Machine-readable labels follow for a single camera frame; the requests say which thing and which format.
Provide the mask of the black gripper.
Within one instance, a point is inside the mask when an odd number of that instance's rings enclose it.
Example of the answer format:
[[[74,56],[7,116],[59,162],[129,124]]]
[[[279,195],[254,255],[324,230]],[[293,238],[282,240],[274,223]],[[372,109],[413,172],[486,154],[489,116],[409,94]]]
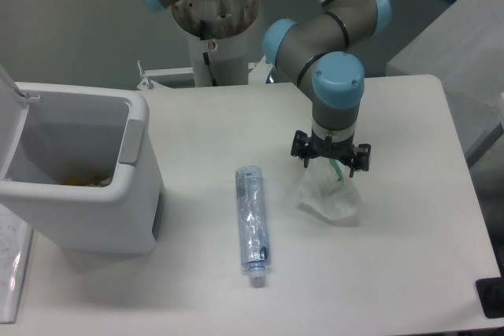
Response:
[[[308,167],[309,161],[318,157],[325,157],[339,161],[348,161],[350,176],[355,172],[368,172],[372,146],[368,143],[354,146],[354,135],[342,142],[327,142],[314,133],[308,136],[304,131],[295,132],[291,144],[291,156],[303,161]]]

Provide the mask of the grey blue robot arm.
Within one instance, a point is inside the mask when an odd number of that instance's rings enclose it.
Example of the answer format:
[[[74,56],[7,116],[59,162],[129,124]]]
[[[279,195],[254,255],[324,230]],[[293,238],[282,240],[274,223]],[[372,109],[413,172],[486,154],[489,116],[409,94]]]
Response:
[[[155,11],[171,9],[189,42],[196,86],[247,83],[244,37],[258,16],[258,0],[143,1]],[[262,52],[312,103],[311,131],[295,133],[291,155],[304,162],[325,157],[351,172],[365,172],[371,147],[353,143],[365,71],[348,49],[389,23],[391,4],[389,0],[319,2],[323,11],[309,22],[273,23],[262,39]]]

